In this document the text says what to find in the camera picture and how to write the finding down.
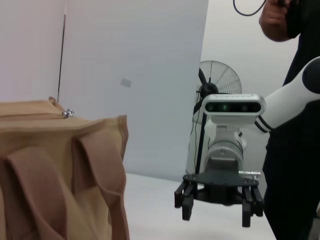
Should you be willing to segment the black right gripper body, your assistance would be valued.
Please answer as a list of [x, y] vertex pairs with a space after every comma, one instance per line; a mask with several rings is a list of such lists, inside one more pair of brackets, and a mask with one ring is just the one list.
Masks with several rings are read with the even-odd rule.
[[209, 159], [203, 172], [183, 176], [182, 198], [225, 206], [259, 204], [258, 177], [258, 171], [239, 170], [235, 160]]

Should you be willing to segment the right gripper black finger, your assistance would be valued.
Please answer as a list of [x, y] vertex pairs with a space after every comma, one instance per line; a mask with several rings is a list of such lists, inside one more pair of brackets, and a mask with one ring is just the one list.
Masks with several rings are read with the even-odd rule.
[[258, 186], [242, 188], [242, 227], [251, 226], [251, 217], [264, 215], [264, 200]]
[[196, 187], [189, 181], [183, 181], [174, 191], [174, 207], [182, 208], [182, 219], [189, 221], [192, 215]]

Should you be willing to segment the khaki canvas food bag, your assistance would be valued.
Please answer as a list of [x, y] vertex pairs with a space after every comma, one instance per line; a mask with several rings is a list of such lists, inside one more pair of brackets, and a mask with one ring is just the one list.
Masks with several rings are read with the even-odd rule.
[[54, 98], [0, 102], [0, 240], [130, 240], [127, 116], [65, 110]]

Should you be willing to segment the operator bare hand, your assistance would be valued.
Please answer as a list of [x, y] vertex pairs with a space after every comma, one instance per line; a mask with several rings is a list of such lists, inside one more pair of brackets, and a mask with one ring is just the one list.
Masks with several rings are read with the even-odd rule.
[[266, 0], [259, 18], [263, 34], [274, 42], [285, 42], [288, 36], [286, 15], [291, 0], [283, 0], [284, 6], [279, 6], [279, 0]]

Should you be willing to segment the person in black clothes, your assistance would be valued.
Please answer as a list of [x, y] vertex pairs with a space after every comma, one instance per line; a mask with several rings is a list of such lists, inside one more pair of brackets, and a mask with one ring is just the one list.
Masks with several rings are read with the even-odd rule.
[[[320, 57], [320, 0], [291, 0], [286, 24], [289, 40], [299, 39], [288, 84]], [[276, 240], [308, 240], [320, 203], [320, 101], [270, 133], [262, 170], [264, 214]]]

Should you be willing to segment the black standing fan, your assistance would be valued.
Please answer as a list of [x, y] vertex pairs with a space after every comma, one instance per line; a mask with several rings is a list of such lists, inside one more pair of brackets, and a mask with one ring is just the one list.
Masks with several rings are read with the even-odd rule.
[[237, 73], [225, 63], [207, 60], [202, 61], [198, 71], [199, 82], [196, 89], [196, 100], [193, 108], [193, 123], [200, 124], [200, 130], [192, 127], [195, 133], [194, 171], [200, 172], [205, 140], [205, 124], [207, 115], [201, 110], [201, 104], [210, 94], [241, 94], [242, 84]]

